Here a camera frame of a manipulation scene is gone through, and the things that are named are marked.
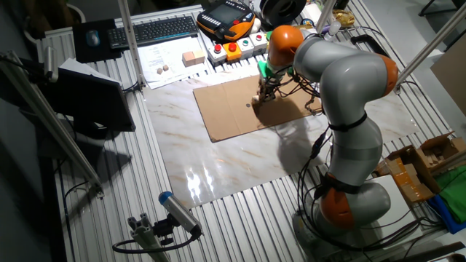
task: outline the cardboard sheet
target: cardboard sheet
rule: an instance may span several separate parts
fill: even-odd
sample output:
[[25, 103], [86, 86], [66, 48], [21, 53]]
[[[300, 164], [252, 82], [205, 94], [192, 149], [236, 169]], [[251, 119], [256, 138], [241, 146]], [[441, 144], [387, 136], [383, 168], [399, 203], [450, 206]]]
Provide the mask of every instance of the cardboard sheet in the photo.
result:
[[[280, 90], [289, 93], [296, 85], [297, 83], [291, 82], [281, 87]], [[212, 142], [272, 127], [311, 114], [305, 109], [311, 95], [303, 90], [286, 98], [281, 98], [277, 93], [277, 98], [263, 103], [255, 110], [250, 102], [253, 95], [257, 93], [257, 89], [258, 77], [251, 76], [211, 87], [197, 88], [193, 91]], [[310, 108], [320, 108], [318, 98], [315, 98]]]

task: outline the mouse pad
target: mouse pad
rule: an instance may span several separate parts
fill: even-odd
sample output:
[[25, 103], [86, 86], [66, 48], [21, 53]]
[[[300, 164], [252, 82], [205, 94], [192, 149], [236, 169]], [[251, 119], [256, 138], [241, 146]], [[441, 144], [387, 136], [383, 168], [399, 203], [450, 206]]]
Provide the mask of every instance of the mouse pad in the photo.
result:
[[[80, 63], [90, 63], [120, 58], [122, 56], [120, 50], [110, 49], [107, 30], [112, 28], [116, 28], [115, 20], [113, 19], [74, 25], [73, 38], [76, 60]], [[98, 32], [100, 44], [96, 47], [87, 45], [86, 33], [90, 30], [96, 30]]]

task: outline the mouse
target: mouse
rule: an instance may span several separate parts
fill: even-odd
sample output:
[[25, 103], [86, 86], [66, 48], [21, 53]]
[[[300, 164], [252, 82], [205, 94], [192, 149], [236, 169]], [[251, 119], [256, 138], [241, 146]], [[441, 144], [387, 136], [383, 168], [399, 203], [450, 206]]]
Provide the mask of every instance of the mouse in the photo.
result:
[[86, 42], [90, 47], [96, 47], [100, 44], [99, 33], [97, 30], [89, 30], [86, 33]]

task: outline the control box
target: control box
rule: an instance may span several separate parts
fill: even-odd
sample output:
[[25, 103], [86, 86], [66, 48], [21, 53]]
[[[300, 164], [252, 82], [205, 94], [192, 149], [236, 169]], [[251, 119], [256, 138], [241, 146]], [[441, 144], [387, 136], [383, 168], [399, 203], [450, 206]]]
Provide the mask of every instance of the control box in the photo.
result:
[[249, 38], [254, 45], [253, 56], [262, 55], [267, 52], [268, 41], [265, 37], [265, 33], [253, 33]]
[[207, 49], [208, 60], [212, 63], [213, 67], [219, 66], [226, 62], [226, 51], [220, 44]]
[[237, 41], [238, 47], [241, 49], [241, 59], [253, 57], [254, 45], [249, 37], [245, 37]]

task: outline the orange controller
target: orange controller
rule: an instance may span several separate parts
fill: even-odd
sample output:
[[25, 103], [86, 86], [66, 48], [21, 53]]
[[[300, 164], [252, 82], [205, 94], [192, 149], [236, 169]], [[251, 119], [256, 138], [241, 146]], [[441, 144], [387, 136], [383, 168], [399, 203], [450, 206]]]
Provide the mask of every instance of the orange controller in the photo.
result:
[[197, 16], [197, 25], [211, 39], [236, 41], [250, 32], [254, 18], [254, 13], [245, 5], [217, 1]]

